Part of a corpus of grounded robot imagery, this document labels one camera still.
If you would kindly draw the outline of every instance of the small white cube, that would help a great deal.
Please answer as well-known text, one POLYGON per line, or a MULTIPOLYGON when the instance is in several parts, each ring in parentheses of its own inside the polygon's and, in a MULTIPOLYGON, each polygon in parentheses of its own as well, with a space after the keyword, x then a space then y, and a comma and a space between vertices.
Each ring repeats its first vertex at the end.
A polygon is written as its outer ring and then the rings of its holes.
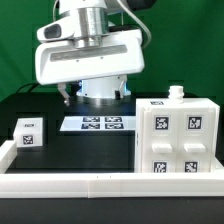
POLYGON ((20 118, 13 133, 17 147, 43 146, 43 118, 20 118))

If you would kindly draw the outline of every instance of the green background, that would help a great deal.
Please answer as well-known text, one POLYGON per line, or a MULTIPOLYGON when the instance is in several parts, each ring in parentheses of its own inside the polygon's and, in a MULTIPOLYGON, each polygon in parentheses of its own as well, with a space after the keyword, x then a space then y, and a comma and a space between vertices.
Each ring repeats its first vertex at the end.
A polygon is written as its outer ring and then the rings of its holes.
MULTIPOLYGON (((36 31, 52 22, 53 2, 0 1, 0 100, 36 81, 36 31)), ((180 84, 185 92, 223 105, 224 1, 158 0, 136 15, 151 29, 153 39, 144 50, 145 70, 129 76, 129 89, 166 92, 180 84)), ((118 16, 111 19, 120 22, 118 16)), ((127 16, 125 22, 133 23, 127 16)))

